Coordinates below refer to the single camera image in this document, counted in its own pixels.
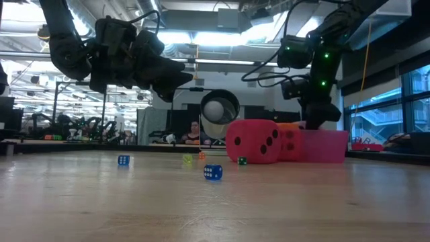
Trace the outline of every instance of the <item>pink bin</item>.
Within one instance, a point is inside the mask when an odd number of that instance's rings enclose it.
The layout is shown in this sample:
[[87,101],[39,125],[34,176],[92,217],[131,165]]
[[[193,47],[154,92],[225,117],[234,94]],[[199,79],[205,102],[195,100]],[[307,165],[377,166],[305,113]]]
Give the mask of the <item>pink bin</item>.
[[348,132],[335,130],[301,130],[302,154],[299,162],[343,163]]

